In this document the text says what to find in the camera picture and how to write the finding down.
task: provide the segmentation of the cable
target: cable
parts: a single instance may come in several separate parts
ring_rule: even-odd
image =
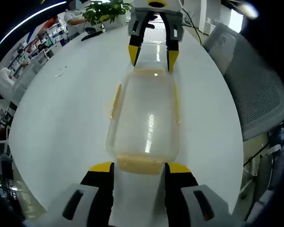
[[[82,32],[84,32],[86,22],[87,22],[87,21],[85,21],[85,22],[84,22],[84,25],[83,25],[83,31],[82,31]]]
[[[189,20],[190,20],[190,22],[191,22],[192,26],[193,26],[193,27],[194,27],[194,29],[195,29],[195,32],[196,32],[196,33],[197,33],[197,35],[198,35],[198,38],[199,38],[199,40],[200,40],[200,44],[202,45],[201,38],[200,38],[200,36],[199,36],[199,33],[198,33],[198,31],[197,31],[197,28],[195,27],[195,25],[194,25],[194,23],[193,23],[192,19],[190,18],[189,14],[186,12],[186,10],[185,10],[185,9],[183,9],[183,11],[187,14],[187,16],[188,16],[188,18],[189,18]]]
[[[282,121],[280,126],[284,127],[284,120]],[[253,156],[249,157],[248,161],[246,163],[244,163],[243,167],[246,166],[249,162],[251,162],[251,160],[253,160],[258,154],[260,154],[261,151],[263,151],[265,148],[267,148],[268,145],[269,145],[269,142],[267,144],[265,144],[265,146],[262,147],[256,154],[254,154]]]

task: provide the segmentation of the white table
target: white table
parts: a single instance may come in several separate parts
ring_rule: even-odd
[[[152,45],[142,48],[140,67],[146,60],[164,64],[162,34],[164,30],[147,30],[144,42]],[[9,142],[16,166],[45,208],[70,184],[80,183],[91,166],[114,160],[105,141],[113,98],[131,67],[127,28],[81,42],[83,36],[68,43],[40,70],[11,126]],[[173,74],[181,103],[176,161],[187,165],[199,184],[208,185],[227,201],[232,212],[243,172],[237,110],[218,68],[187,31],[179,50]],[[160,176],[120,173],[116,168],[110,224],[166,226],[165,209],[160,208],[155,217],[152,213],[159,181]],[[143,223],[137,223],[138,215]]]

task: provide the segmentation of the floor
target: floor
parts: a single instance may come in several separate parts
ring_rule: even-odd
[[[185,29],[192,34],[196,40],[199,40],[196,31],[192,27],[185,27]],[[198,31],[201,41],[204,42],[207,39],[207,35],[202,34]],[[244,146],[244,162],[248,160],[248,158],[254,155],[259,149],[261,149],[267,143],[267,134],[263,133],[255,138],[247,140],[243,142]],[[259,163],[259,156],[255,159],[256,165]],[[19,174],[17,167],[13,165],[14,169],[14,181],[17,187],[17,195],[21,207],[23,208],[24,216],[27,219],[36,219],[43,213],[45,213],[45,209],[39,204],[39,202],[34,198],[30,190],[27,188],[26,184],[24,183],[21,175]],[[248,176],[244,172],[242,176],[242,185],[243,187],[248,182]],[[254,190],[254,183],[251,183],[247,189],[244,191],[241,196],[239,196],[236,207],[234,209],[233,214],[238,216],[241,220],[244,220],[252,201],[252,195]]]

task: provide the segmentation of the transparent plastic container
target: transparent plastic container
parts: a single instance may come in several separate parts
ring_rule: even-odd
[[[106,148],[119,168],[158,174],[179,153],[179,103],[173,77],[163,70],[134,69],[119,86]]]

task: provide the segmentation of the white flower pot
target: white flower pot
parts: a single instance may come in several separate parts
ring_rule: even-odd
[[[101,23],[96,24],[96,25],[93,25],[92,27],[93,27],[97,32],[98,32],[98,31],[102,31],[102,24],[101,24]]]
[[[103,22],[105,31],[113,29],[113,28],[117,28],[117,27],[122,27],[124,25],[126,25],[126,15],[119,15],[116,17],[114,22],[110,22],[110,20],[104,21]]]

